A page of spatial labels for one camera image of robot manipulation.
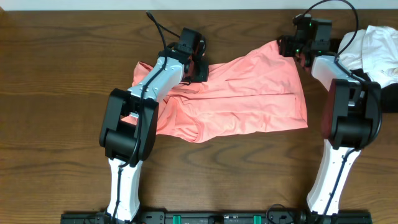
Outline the pink printed t-shirt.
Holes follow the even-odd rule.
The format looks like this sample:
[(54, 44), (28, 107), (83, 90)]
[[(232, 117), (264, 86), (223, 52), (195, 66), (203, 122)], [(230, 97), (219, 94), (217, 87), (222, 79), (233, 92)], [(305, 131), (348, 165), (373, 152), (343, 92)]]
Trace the pink printed t-shirt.
[(202, 143), (219, 136), (307, 128), (307, 107), (292, 58), (268, 42), (209, 66), (207, 82), (179, 84), (160, 102), (157, 134)]

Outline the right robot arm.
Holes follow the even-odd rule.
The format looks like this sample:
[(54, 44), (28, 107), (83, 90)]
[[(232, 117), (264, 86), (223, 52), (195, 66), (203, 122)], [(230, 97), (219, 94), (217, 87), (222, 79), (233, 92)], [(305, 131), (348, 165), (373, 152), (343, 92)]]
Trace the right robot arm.
[(345, 182), (361, 151), (377, 137), (381, 123), (381, 87), (356, 77), (331, 49), (332, 23), (299, 14), (294, 35), (277, 39), (279, 53), (292, 57), (327, 90), (322, 114), (323, 157), (307, 195), (308, 211), (297, 223), (369, 223), (367, 213), (340, 214)]

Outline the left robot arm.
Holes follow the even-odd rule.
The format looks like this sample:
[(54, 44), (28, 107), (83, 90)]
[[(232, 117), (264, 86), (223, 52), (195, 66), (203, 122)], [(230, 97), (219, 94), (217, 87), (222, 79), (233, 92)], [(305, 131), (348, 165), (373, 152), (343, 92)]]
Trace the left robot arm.
[(178, 42), (158, 53), (155, 66), (141, 81), (110, 93), (99, 136), (112, 175), (105, 223), (131, 223), (137, 215), (141, 168), (154, 147), (160, 102), (179, 84), (207, 81), (205, 50), (205, 37), (184, 28)]

